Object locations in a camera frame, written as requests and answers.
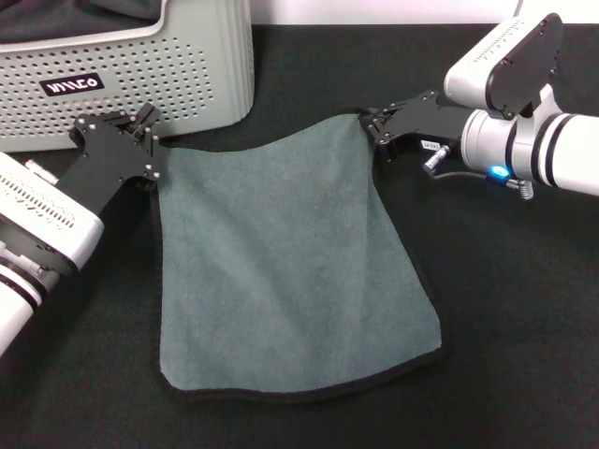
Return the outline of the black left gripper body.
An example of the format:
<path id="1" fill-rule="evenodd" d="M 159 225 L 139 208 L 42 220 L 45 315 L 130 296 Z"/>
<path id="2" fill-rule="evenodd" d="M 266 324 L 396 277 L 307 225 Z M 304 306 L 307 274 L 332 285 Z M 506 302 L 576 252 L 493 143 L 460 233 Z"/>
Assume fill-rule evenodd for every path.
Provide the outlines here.
<path id="1" fill-rule="evenodd" d="M 161 179 L 161 147 L 151 163 L 133 161 L 133 136 L 125 134 L 81 135 L 78 117 L 69 137 L 79 157 L 59 178 L 58 190 L 93 213 L 101 212 L 121 187 L 135 184 L 152 189 Z"/>

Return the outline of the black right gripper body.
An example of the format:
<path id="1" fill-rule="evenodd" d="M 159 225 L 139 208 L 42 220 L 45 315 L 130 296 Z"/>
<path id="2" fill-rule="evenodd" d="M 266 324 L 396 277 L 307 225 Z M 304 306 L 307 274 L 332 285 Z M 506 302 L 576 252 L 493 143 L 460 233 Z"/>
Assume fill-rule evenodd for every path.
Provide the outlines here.
<path id="1" fill-rule="evenodd" d="M 418 112 L 411 120 L 379 120 L 386 122 L 395 138 L 388 145 L 378 145 L 382 160 L 392 161 L 404 152 L 424 151 L 421 143 L 426 140 L 447 145 L 451 151 L 460 143 L 468 119 L 468 109 L 451 102 L 439 91 L 422 93 Z"/>

